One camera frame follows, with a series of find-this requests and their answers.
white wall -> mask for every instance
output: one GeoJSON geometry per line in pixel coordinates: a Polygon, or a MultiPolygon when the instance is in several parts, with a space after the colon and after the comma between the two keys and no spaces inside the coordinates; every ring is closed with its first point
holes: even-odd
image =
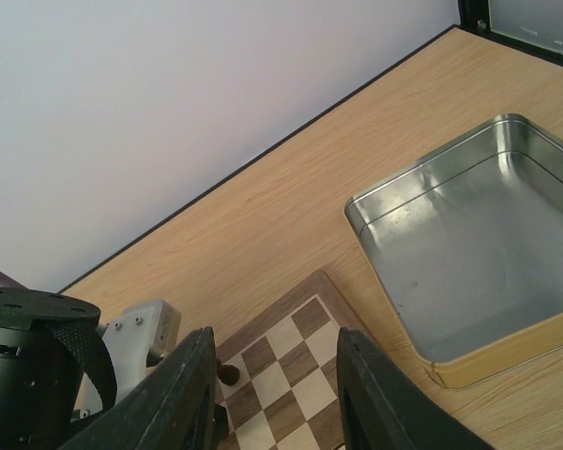
{"type": "Polygon", "coordinates": [[[0,269],[62,288],[456,22],[457,0],[0,0],[0,269]]]}

white bracket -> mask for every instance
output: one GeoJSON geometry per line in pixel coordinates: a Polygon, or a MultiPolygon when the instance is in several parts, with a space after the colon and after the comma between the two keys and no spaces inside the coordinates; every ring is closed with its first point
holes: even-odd
{"type": "MultiPolygon", "coordinates": [[[[110,322],[102,340],[111,356],[116,376],[116,403],[131,392],[146,376],[146,368],[155,366],[177,343],[181,313],[164,300],[153,300],[128,307],[110,322]]],[[[82,418],[102,409],[94,385],[84,375],[82,418]]]]}

chessboard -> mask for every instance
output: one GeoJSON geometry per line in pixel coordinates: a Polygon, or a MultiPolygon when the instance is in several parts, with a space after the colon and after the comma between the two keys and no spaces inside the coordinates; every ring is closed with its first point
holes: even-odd
{"type": "Polygon", "coordinates": [[[343,449],[336,379],[341,326],[364,330],[329,277],[317,271],[217,348],[239,368],[234,386],[217,381],[228,412],[224,450],[343,449]]]}

chess piece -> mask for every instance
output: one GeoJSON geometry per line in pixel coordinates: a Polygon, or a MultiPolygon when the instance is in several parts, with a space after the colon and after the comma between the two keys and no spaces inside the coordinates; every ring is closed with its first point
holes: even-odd
{"type": "Polygon", "coordinates": [[[240,371],[237,367],[230,365],[223,365],[221,360],[217,360],[217,378],[223,384],[233,386],[240,379],[240,371]]]}

light wood tabletop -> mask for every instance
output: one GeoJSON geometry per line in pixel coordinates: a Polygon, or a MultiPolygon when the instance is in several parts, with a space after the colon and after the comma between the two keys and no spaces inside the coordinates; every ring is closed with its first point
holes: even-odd
{"type": "Polygon", "coordinates": [[[424,373],[346,201],[501,113],[563,140],[563,68],[452,29],[67,290],[108,321],[164,298],[222,342],[323,268],[435,402],[497,448],[563,448],[563,349],[459,391],[424,373]]]}

